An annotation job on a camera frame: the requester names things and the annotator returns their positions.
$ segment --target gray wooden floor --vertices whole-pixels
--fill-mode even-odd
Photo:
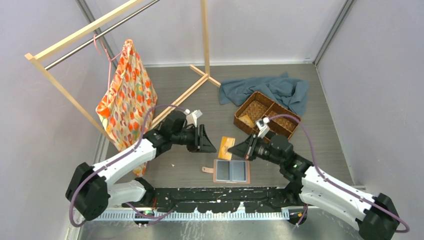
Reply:
[[[316,150],[318,165],[327,173],[352,185],[342,148],[330,111],[324,97],[317,72],[312,64],[285,65],[231,65],[212,66],[211,76],[221,82],[226,79],[276,76],[288,72],[290,77],[309,82],[308,102],[302,122],[307,127]],[[154,67],[147,72],[158,95],[158,104],[170,104],[187,90],[200,76],[187,67]],[[248,137],[233,124],[237,106],[230,103],[220,105],[218,88],[205,82],[195,91],[182,107],[201,110],[200,124],[205,124],[209,139],[219,147],[222,136],[234,137],[239,143]],[[301,156],[311,159],[308,141],[303,131],[298,128],[290,142]],[[116,154],[113,145],[109,145],[107,157]],[[175,145],[172,149],[147,165],[145,179],[154,187],[223,187],[240,186],[240,184],[213,183],[212,174],[201,171],[203,166],[213,167],[218,153],[190,153],[184,146]],[[134,178],[130,173],[120,182]],[[288,181],[279,173],[279,167],[261,159],[250,163],[250,186],[285,186]]]

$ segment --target white wall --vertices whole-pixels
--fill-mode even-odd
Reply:
[[[86,1],[99,18],[127,0]],[[210,61],[311,62],[344,2],[209,0]],[[126,39],[133,39],[147,65],[203,63],[200,14],[200,0],[161,0],[113,30],[107,39],[115,54]]]
[[[87,22],[73,0],[3,1],[0,22],[1,239],[61,240],[69,226],[65,191],[75,167],[93,162],[99,131],[24,54]],[[93,116],[107,72],[90,46],[51,70]]]
[[[356,184],[390,196],[422,239],[424,2],[356,1],[318,69]]]

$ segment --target wooden clothes rack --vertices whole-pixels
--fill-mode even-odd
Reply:
[[[49,64],[47,67],[44,67],[41,62],[44,60],[47,60],[52,55],[58,53],[60,50],[63,50],[64,48],[68,47],[70,44],[76,42],[77,40],[81,39],[82,37],[88,35],[89,33],[93,32],[94,30],[100,28],[101,26],[105,25],[106,23],[110,22],[112,19],[115,19],[116,17],[120,16],[124,12],[128,11],[129,9],[135,7],[137,4],[143,2],[143,0],[129,0],[122,4],[121,6],[118,6],[114,10],[106,13],[99,19],[93,21],[92,23],[86,25],[85,27],[81,28],[80,30],[72,33],[68,37],[65,37],[64,39],[60,40],[56,44],[53,44],[52,46],[48,47],[47,49],[41,51],[40,53],[36,54],[35,56],[31,53],[25,54],[25,57],[107,138],[109,141],[113,142],[113,140],[109,137],[109,135],[106,133],[106,131],[103,129],[102,126],[100,126],[99,122],[96,121],[82,106],[81,104],[75,100],[75,98],[56,80],[56,78],[50,74],[49,70],[53,68],[54,66],[60,64],[73,54],[79,52],[81,49],[85,48],[86,46],[93,43],[95,40],[103,37],[105,34],[111,32],[113,29],[117,28],[121,24],[125,23],[132,17],[136,16],[137,14],[141,13],[145,9],[149,8],[153,4],[159,2],[159,0],[154,0],[147,4],[146,6],[140,8],[136,12],[130,14],[123,20],[119,21],[118,23],[114,24],[113,26],[109,27],[105,31],[103,31],[101,34],[98,34],[95,38],[91,38],[87,42],[83,43],[82,45],[78,46],[74,50],[70,51],[69,53],[65,54],[64,56],[60,57],[59,59],[55,60],[53,63]],[[208,32],[208,10],[207,10],[207,0],[200,0],[200,10],[201,10],[201,23],[202,23],[202,33],[203,33],[203,54],[204,54],[204,69],[205,72],[200,70],[199,68],[195,67],[194,65],[190,65],[190,68],[198,73],[201,77],[199,80],[197,80],[191,87],[189,87],[181,96],[179,96],[172,105],[180,105],[184,100],[186,100],[194,91],[196,91],[203,83],[206,81],[210,81],[217,87],[219,87],[221,84],[213,79],[211,77],[211,68],[210,68],[210,59],[209,59],[209,32]],[[157,124],[159,124],[172,110],[174,107],[167,107],[164,111],[162,111],[157,117],[155,117],[151,123],[151,127],[154,128]]]

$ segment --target robotic arm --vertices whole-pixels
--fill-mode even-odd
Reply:
[[[293,145],[284,135],[275,135],[269,143],[263,136],[269,131],[266,117],[259,120],[259,133],[251,134],[244,142],[228,149],[236,156],[252,161],[261,158],[280,167],[280,173],[290,181],[286,189],[293,202],[317,206],[350,224],[359,231],[364,240],[389,240],[395,233],[399,222],[364,200],[369,200],[399,216],[392,200],[380,193],[375,197],[357,190],[328,175],[314,164],[294,152]],[[329,184],[332,181],[338,186]],[[359,196],[346,193],[349,190]]]
[[[144,202],[151,199],[153,188],[142,178],[127,183],[115,184],[121,177],[137,166],[155,159],[171,149],[173,144],[186,145],[192,153],[215,153],[217,150],[209,140],[205,126],[197,124],[202,112],[190,114],[171,112],[158,127],[146,132],[143,140],[119,154],[89,166],[80,164],[70,181],[66,198],[71,201],[78,186],[95,171],[104,168],[92,177],[78,192],[74,206],[87,221],[100,216],[107,207],[127,202]],[[110,162],[120,159],[113,165]]]

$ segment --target yellow item in basket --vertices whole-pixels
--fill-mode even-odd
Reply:
[[[252,122],[251,118],[247,114],[240,117],[239,119],[251,128],[253,128],[255,126],[255,124]]]
[[[233,137],[223,136],[221,146],[219,147],[218,159],[231,160],[233,154],[228,149],[234,146],[236,139]]]

